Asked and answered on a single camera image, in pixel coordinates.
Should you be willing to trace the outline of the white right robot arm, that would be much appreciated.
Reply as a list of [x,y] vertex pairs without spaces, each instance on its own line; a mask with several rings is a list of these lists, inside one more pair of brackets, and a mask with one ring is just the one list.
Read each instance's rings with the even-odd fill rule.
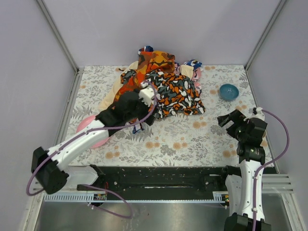
[[265,222],[262,205],[261,166],[265,164],[265,150],[261,146],[267,123],[260,107],[254,108],[250,117],[238,109],[217,117],[218,125],[226,129],[228,135],[238,141],[236,153],[239,167],[226,166],[225,185],[228,190],[230,214],[226,218],[226,231],[270,231]]

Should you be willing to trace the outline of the black orange white patterned cloth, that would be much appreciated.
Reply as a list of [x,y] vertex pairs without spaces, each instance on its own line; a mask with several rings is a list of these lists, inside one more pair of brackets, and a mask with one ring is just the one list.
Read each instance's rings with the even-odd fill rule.
[[[156,89],[159,118],[173,116],[177,113],[200,115],[205,112],[200,94],[193,81],[187,76],[154,70],[146,75],[145,81],[152,83]],[[140,90],[141,87],[125,92],[118,101],[114,101],[114,108],[121,106],[131,114],[132,118],[132,111],[136,107]]]

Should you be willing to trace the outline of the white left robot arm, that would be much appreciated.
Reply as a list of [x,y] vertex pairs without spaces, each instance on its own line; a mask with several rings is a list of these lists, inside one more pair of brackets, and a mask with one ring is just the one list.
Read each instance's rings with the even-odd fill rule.
[[47,194],[54,194],[64,186],[92,185],[99,178],[98,171],[91,166],[71,167],[70,163],[96,143],[105,141],[117,131],[129,127],[128,122],[135,118],[139,122],[152,125],[155,107],[153,89],[126,92],[70,139],[47,150],[37,148],[33,152],[32,176],[26,193],[31,194],[33,179],[40,183]]

